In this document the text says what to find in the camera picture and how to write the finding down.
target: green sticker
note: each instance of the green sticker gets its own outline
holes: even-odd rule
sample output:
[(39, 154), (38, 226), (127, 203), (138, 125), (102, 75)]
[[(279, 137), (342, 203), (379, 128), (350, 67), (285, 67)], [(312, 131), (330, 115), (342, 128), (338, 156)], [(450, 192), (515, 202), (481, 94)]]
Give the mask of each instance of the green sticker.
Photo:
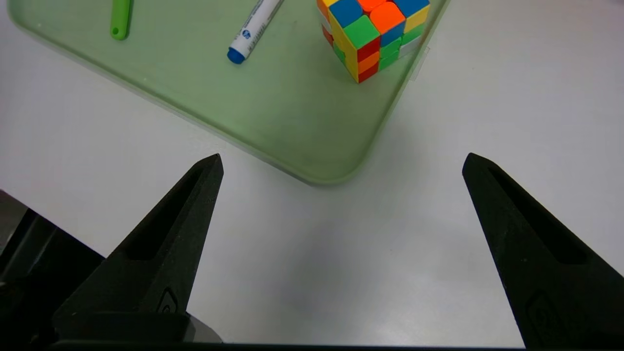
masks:
[(373, 25), (370, 18), (364, 15), (358, 18), (355, 22), (346, 26), (344, 33), (351, 41), (356, 49), (361, 49), (364, 45), (375, 40), (380, 34), (377, 28)]
[(397, 51), (394, 51), (392, 54), (388, 55), (388, 57), (386, 57), (385, 59), (379, 60), (379, 70), (381, 71), (382, 69), (390, 66), (398, 58), (399, 58), (399, 51), (397, 50)]
[(336, 53), (336, 56), (338, 56), (338, 58), (340, 59), (340, 62), (344, 64), (344, 52), (342, 52), (338, 45), (336, 45), (336, 41), (334, 41), (334, 52)]
[(388, 57), (388, 56), (394, 54), (394, 52), (397, 51), (400, 48), (401, 48), (401, 38), (398, 37), (398, 38), (396, 38), (395, 41), (393, 41), (390, 44), (382, 47), (381, 50), (379, 50), (379, 57), (384, 59), (385, 57)]
[(417, 37), (421, 36), (424, 30), (425, 30), (425, 24), (423, 23), (420, 26), (412, 29), (411, 31), (403, 34), (403, 41), (401, 42), (401, 45), (405, 45), (411, 42), (412, 40), (416, 39)]

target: black plastic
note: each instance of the black plastic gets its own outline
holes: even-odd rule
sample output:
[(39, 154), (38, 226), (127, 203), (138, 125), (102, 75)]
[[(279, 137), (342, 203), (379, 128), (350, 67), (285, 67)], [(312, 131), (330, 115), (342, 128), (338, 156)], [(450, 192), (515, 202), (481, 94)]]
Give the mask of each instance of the black plastic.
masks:
[(54, 314), (61, 340), (88, 336), (101, 312), (186, 314), (222, 178), (214, 155), (174, 185)]
[(492, 161), (464, 179), (527, 348), (624, 348), (624, 279)]
[(50, 319), (104, 258), (33, 210), (0, 255), (0, 340), (54, 340)]

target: tray rim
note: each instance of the tray rim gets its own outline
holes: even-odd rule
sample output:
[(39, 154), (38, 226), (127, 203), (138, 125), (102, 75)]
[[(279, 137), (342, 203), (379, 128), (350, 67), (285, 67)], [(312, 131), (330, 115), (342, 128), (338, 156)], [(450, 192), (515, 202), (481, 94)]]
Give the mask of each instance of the tray rim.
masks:
[(29, 29), (26, 25), (23, 25), (22, 23), (20, 23), (20, 21), (14, 16), (11, 4), (13, 4), (16, 1), (19, 1), (19, 0), (7, 0), (6, 2), (7, 15), (9, 16), (9, 19), (11, 20), (11, 22), (18, 29), (28, 34), (30, 37), (35, 39), (35, 41), (43, 44), (44, 46), (48, 47), (49, 49), (52, 49), (55, 52), (58, 52), (59, 54), (62, 54), (63, 56), (69, 59), (72, 59), (76, 63), (81, 64), (82, 66), (90, 69), (91, 71), (94, 71), (100, 74), (106, 79), (122, 86), (123, 88), (138, 95), (139, 97), (161, 108), (164, 108), (165, 110), (169, 112), (174, 113), (178, 117), (184, 118), (186, 121), (191, 122), (192, 124), (195, 124), (196, 126), (202, 129), (206, 129), (210, 131), (213, 135), (216, 135), (217, 137), (221, 138), (222, 140), (226, 142), (236, 145), (237, 147), (241, 148), (243, 151), (250, 153), (252, 156), (259, 158), (261, 161), (270, 164), (271, 166), (279, 169), (280, 171), (283, 171), (291, 175), (292, 177), (297, 178), (311, 185), (338, 185), (338, 184), (345, 183), (346, 181), (352, 179), (355, 175), (357, 175), (359, 171), (362, 169), (362, 167), (364, 167), (366, 161), (370, 158), (372, 150), (374, 146), (377, 144), (378, 139), (386, 126), (386, 123), (388, 122), (390, 116), (392, 115), (394, 108), (396, 107), (396, 104), (401, 99), (403, 91), (405, 90), (408, 82), (411, 80), (411, 77), (414, 74), (415, 68), (419, 65), (423, 55), (425, 54), (425, 51), (426, 51), (425, 48), (427, 47), (427, 45), (429, 44), (429, 41), (431, 40), (432, 33), (436, 30), (438, 24), (440, 23), (440, 20), (442, 19), (442, 16), (444, 15), (444, 12), (446, 11), (446, 8), (451, 2), (451, 0), (440, 0), (440, 2), (442, 3), (442, 6), (437, 13), (437, 17), (435, 18), (433, 23), (422, 34), (422, 36), (424, 36), (424, 40), (421, 42), (421, 45), (418, 49), (418, 53), (416, 54), (416, 56), (414, 56), (414, 59), (409, 64), (407, 73), (405, 73), (402, 79), (401, 85), (399, 89), (397, 90), (397, 93), (394, 95), (394, 99), (392, 100), (392, 103), (390, 103), (389, 107), (386, 109), (386, 112), (384, 113), (384, 117), (379, 123), (379, 127), (377, 128), (375, 135), (371, 138), (371, 141), (366, 146), (366, 150), (362, 152), (360, 160), (357, 161), (356, 166), (353, 167), (350, 171), (347, 171), (347, 173), (345, 173), (344, 175), (341, 175), (339, 177), (330, 178), (330, 179), (319, 179), (313, 175), (305, 174), (304, 172), (298, 171), (294, 167), (291, 167), (290, 165), (279, 161), (275, 157), (267, 154), (266, 152), (261, 151), (258, 148), (251, 146), (248, 143), (243, 142), (229, 135), (228, 133), (221, 131), (220, 129), (216, 127), (213, 127), (209, 123), (204, 122), (203, 120), (201, 120), (201, 118), (197, 117), (192, 111), (189, 111), (188, 109), (184, 109), (183, 107), (176, 105), (171, 100), (162, 97), (160, 94), (157, 94), (156, 92), (151, 91), (150, 89), (146, 89), (136, 84), (132, 84), (131, 79), (126, 79), (121, 74), (114, 74), (113, 72), (111, 72), (111, 70), (107, 69), (107, 66), (105, 64), (100, 64), (96, 59), (84, 57), (82, 54), (72, 49), (71, 47), (66, 46), (63, 43), (60, 43), (58, 41), (55, 41), (51, 37), (45, 36), (39, 32)]

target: blue marker cap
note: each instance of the blue marker cap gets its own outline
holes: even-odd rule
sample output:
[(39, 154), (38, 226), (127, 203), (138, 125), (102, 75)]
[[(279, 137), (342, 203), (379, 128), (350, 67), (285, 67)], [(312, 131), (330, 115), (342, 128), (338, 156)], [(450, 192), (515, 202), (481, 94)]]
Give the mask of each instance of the blue marker cap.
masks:
[(232, 48), (228, 50), (228, 58), (231, 62), (234, 62), (235, 64), (241, 64), (245, 60), (243, 54)]

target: rubik's cube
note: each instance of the rubik's cube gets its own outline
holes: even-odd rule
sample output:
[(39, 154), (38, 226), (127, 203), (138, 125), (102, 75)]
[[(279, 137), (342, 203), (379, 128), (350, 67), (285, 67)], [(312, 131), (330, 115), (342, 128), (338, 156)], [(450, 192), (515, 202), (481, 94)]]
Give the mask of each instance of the rubik's cube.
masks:
[(429, 0), (316, 0), (323, 34), (356, 82), (418, 47)]

